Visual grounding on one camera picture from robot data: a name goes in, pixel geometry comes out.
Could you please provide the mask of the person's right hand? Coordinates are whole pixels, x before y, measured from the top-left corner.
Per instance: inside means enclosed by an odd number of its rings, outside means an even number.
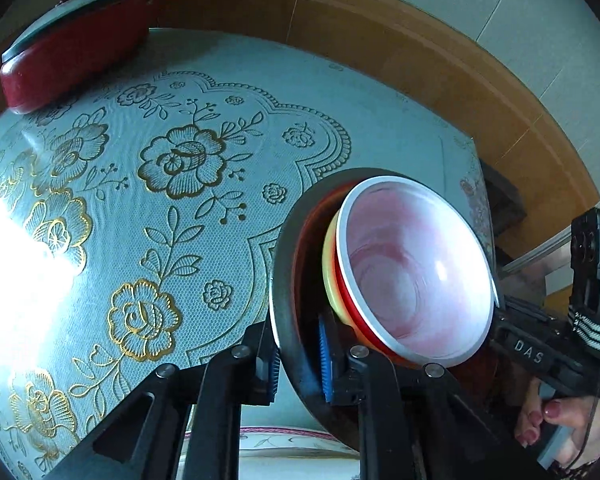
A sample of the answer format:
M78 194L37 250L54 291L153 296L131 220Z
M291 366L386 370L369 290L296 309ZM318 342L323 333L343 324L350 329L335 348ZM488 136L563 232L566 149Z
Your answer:
M544 401L541 381L532 377L515 427L515 438L528 448L540 440L550 426L571 429L557 452L552 471L559 479L586 479L600 459L600 399L561 398Z

